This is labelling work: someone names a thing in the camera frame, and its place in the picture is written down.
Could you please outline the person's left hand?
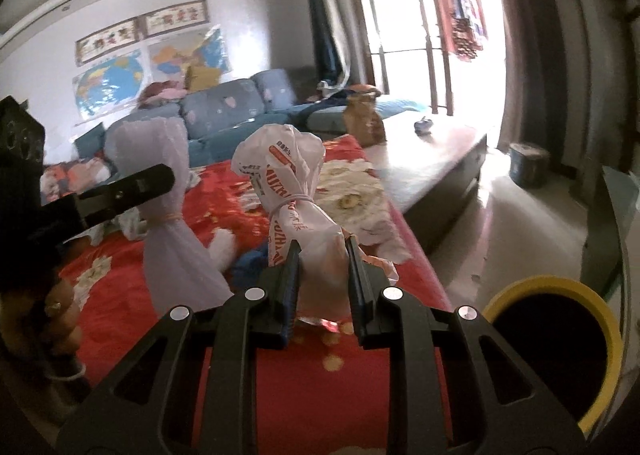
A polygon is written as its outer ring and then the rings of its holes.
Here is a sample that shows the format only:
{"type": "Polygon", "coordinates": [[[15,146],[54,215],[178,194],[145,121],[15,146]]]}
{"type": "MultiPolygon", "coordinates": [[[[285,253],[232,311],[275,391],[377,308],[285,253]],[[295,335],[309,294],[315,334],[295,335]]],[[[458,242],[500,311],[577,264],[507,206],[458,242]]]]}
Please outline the person's left hand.
{"type": "Polygon", "coordinates": [[[79,305],[69,282],[60,279],[46,296],[1,296],[1,339],[8,350],[32,361],[54,380],[73,380],[84,372],[77,360],[81,342],[79,305]]]}

